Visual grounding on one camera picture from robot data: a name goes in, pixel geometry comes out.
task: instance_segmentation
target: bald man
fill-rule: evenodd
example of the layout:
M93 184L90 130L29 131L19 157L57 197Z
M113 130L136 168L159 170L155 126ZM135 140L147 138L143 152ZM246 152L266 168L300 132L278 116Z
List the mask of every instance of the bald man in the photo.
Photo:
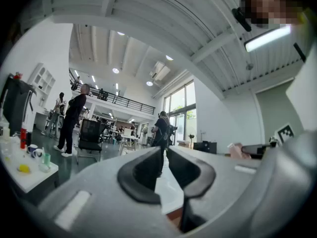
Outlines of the bald man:
M68 102L69 109L66 112L63 127L60 130L59 144L54 146L54 149L60 151L62 156L71 157L73 143L73 129L78 121L79 114L83 110L86 103L86 95L89 94L90 86L87 84L82 85L80 95ZM66 140L66 151L64 152L64 144Z

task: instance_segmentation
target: yellow object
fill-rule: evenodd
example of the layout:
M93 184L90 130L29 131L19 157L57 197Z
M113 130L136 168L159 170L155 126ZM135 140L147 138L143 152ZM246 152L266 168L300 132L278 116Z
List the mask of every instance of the yellow object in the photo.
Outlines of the yellow object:
M28 165L25 165L25 164L21 164L20 167L19 167L19 170L21 172L24 172L24 173L29 173L30 172L30 168Z

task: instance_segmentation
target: air conditioner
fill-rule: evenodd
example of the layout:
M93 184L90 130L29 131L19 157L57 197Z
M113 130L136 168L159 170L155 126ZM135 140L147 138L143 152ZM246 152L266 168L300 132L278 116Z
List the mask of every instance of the air conditioner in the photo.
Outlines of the air conditioner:
M154 66L154 71L150 72L150 76L154 80L162 80L170 72L170 69L164 63L158 61Z

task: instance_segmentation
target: railing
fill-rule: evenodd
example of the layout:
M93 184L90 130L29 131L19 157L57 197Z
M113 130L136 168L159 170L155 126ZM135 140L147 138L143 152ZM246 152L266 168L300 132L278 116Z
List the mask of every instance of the railing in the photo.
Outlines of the railing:
M74 84L75 78L74 78L73 74L71 73L71 71L69 71L69 76L70 76L71 83ZM80 92L81 86L82 86L82 84L78 83L78 88L76 89L77 92ZM90 87L90 91L93 94L92 97L97 98L99 96L100 91L98 89ZM113 93L109 93L109 92L104 91L104 95L105 94L108 94L108 97L106 100L103 100L103 101L111 102L111 103L114 103L116 105L130 108L130 109L137 110L137 111L141 111L141 112L144 112L147 114L151 114L151 115L154 114L155 107L151 107L149 105L146 105L146 104L143 104L143 103L140 103L137 101L133 101L133 100L121 97L121 96L117 96Z

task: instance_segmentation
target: red bottle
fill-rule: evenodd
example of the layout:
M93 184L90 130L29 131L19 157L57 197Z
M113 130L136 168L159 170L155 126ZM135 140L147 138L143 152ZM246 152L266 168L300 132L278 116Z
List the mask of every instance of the red bottle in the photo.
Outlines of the red bottle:
M26 146L26 125L22 123L21 127L21 138L20 138L20 148L25 149Z

